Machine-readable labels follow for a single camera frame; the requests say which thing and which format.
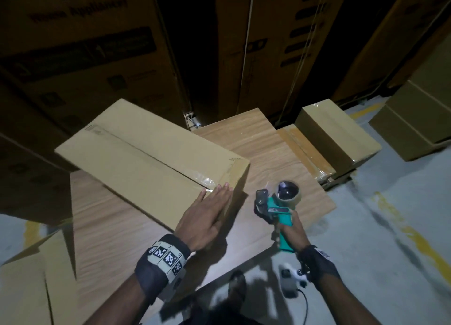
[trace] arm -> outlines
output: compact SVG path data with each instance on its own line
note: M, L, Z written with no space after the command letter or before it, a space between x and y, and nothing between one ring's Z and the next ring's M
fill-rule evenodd
M320 253L310 244L298 213L292 212L291 219L292 227L278 224L277 228L283 232L291 248L296 251L298 259L307 264L312 282L322 294L335 322L338 325L380 325L380 322L346 288L327 254Z
M219 233L221 222L217 217L231 198L232 191L229 183L225 183L223 187L218 185L205 198L206 190L203 190L183 214L174 235L165 235L161 241L173 245L186 260L191 252L205 248ZM169 281L166 273L148 260L150 250L146 250L139 259L135 272L94 312L85 325L129 325L141 320Z

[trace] tape roll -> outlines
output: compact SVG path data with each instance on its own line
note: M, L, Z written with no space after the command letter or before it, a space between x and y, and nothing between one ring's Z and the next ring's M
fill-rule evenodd
M277 183L273 197L278 206L295 210L301 201L301 190L294 181L282 180Z

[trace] wristband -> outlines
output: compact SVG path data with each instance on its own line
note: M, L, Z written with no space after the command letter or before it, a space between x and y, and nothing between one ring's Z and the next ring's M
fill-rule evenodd
M174 281L190 254L185 243L178 237L167 234L141 256L135 275L151 304L166 285Z
M313 282L317 290L319 290L319 280L324 274L333 275L341 280L330 256L319 248L310 244L303 248L296 257L307 265L310 271L310 281Z

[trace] hand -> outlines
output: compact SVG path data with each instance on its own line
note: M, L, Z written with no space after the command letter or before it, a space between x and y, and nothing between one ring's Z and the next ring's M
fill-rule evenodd
M296 252L300 252L303 248L310 245L310 241L307 238L307 234L296 210L291 210L291 222L293 226L277 223L276 228L282 231L291 248Z
M205 248L219 233L222 222L217 220L221 210L232 197L233 188L229 183L217 185L210 195L204 199L206 190L202 190L194 203L185 211L179 221L174 235L180 238L195 252Z

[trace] wooden table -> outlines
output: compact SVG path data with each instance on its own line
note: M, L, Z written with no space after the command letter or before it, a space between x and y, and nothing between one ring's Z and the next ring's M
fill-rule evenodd
M242 205L209 254L189 259L179 287L191 293L269 248L273 226L253 213L255 191L283 179L296 181L297 211L306 227L335 208L258 109L197 129L196 134L251 162ZM79 322L85 321L130 276L138 258L168 230L83 171L71 174ZM158 312L159 299L144 319Z

